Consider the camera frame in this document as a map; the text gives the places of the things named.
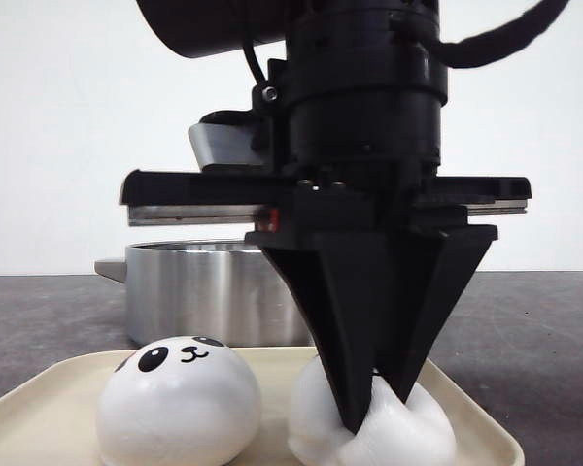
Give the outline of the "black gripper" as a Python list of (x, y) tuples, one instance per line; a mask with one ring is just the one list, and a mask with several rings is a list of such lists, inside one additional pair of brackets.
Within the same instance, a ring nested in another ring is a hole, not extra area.
[(159, 29), (189, 58), (283, 41), (259, 73), (267, 123), (258, 171), (134, 171), (120, 202), (133, 225), (253, 221), (260, 233), (441, 227), (522, 212), (521, 177), (442, 177), (440, 112), (453, 63), (435, 28)]

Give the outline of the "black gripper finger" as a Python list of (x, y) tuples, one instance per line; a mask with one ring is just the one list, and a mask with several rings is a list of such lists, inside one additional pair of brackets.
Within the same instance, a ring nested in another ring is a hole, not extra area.
[(493, 225), (411, 228), (390, 240), (390, 304), (378, 326), (376, 364), (406, 401), (429, 351), (478, 264), (497, 239)]
[(300, 242), (252, 232), (282, 276), (317, 345), (344, 426), (360, 429), (371, 399), (378, 327), (391, 304), (392, 269), (383, 234), (313, 232)]

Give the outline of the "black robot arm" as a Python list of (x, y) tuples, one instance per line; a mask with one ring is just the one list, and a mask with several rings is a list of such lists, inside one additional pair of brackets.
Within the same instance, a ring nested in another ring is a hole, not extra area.
[[(441, 177), (447, 68), (426, 48), (434, 1), (143, 1), (156, 36), (196, 58), (240, 49), (248, 112), (194, 126), (197, 173), (130, 173), (131, 225), (251, 222), (287, 283), (345, 427), (380, 374), (406, 399), (491, 243), (472, 215), (521, 213), (528, 180)], [(212, 157), (204, 156), (207, 150)]]

